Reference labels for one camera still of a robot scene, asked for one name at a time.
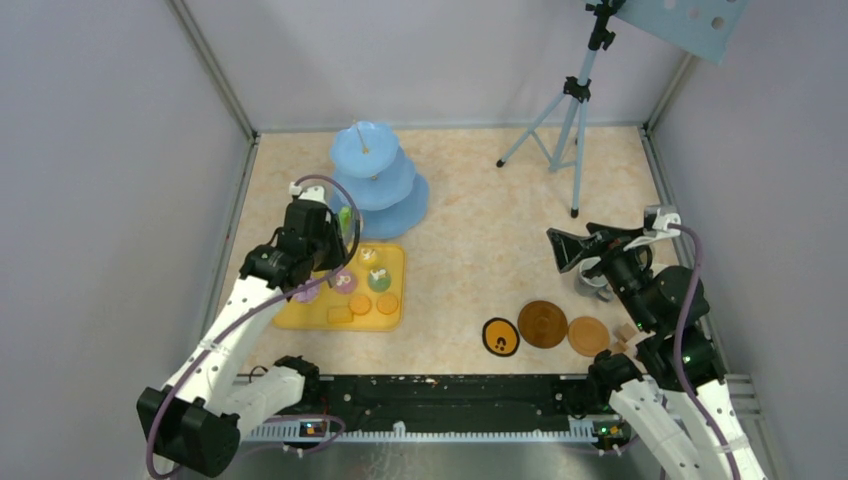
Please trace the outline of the purple donut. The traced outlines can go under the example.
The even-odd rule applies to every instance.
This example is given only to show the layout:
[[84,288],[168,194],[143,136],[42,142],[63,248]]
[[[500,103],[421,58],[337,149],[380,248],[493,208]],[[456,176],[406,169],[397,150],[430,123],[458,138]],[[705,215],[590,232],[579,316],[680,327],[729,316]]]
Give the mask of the purple donut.
[[308,289],[304,288],[292,295],[291,300],[301,304],[311,304],[320,295],[321,283],[311,282]]

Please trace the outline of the pink flower donut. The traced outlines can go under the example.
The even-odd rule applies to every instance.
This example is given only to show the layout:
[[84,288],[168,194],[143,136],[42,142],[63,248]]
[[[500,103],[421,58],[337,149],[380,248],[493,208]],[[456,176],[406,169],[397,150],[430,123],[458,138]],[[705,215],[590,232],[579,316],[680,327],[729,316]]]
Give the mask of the pink flower donut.
[[358,287],[357,276],[349,269],[343,269],[335,275],[332,281],[333,290],[341,295],[350,295]]

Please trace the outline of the yellow cupcake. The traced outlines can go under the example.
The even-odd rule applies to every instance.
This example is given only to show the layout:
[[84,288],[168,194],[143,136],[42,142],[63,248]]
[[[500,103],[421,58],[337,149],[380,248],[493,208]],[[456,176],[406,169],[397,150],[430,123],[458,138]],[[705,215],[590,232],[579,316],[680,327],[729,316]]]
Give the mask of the yellow cupcake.
[[358,252],[358,262],[365,268],[376,265],[379,261],[379,251],[372,247],[363,247]]

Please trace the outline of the green glazed donut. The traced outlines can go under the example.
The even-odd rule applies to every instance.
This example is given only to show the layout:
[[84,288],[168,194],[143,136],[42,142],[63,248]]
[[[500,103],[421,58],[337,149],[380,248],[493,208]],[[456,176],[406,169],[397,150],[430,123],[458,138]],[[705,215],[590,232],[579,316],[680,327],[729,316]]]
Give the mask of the green glazed donut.
[[342,238],[345,244],[350,244],[354,237],[353,211],[350,206],[342,206],[338,212],[338,220]]

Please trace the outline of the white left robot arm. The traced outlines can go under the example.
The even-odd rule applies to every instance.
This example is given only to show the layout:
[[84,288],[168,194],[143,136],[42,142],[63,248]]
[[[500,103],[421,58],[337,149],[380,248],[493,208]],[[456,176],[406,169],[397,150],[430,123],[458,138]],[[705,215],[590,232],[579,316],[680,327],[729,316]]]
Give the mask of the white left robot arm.
[[272,366],[244,386],[235,379],[286,303],[329,280],[350,259],[323,188],[294,195],[272,240],[246,256],[224,308],[186,363],[162,387],[140,394],[136,409],[151,478],[166,476],[155,467],[158,457],[216,477],[246,435],[277,412],[291,407],[303,414],[317,407],[321,388],[304,365]]

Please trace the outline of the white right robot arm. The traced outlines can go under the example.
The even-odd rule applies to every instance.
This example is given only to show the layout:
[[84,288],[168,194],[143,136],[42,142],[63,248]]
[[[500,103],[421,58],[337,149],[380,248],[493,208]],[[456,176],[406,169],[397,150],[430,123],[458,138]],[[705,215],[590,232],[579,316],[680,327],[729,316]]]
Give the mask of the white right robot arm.
[[[726,371],[714,343],[699,327],[709,312],[701,281],[701,239],[674,215],[651,215],[644,227],[590,223],[586,236],[550,228],[557,268],[566,273],[597,258],[603,276],[645,339],[636,356],[604,350],[588,368],[585,390],[566,395],[571,416],[618,415],[673,479],[765,479],[732,404]],[[695,245],[693,267],[658,274],[642,265],[642,251],[686,234]]]

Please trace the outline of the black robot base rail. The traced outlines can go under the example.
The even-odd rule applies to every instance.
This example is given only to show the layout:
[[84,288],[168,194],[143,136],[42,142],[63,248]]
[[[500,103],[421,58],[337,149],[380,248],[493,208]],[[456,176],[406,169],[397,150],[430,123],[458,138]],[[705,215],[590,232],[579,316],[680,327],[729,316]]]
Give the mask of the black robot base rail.
[[580,374],[321,375],[281,415],[374,417],[389,409],[517,407],[536,416],[610,415],[601,394]]

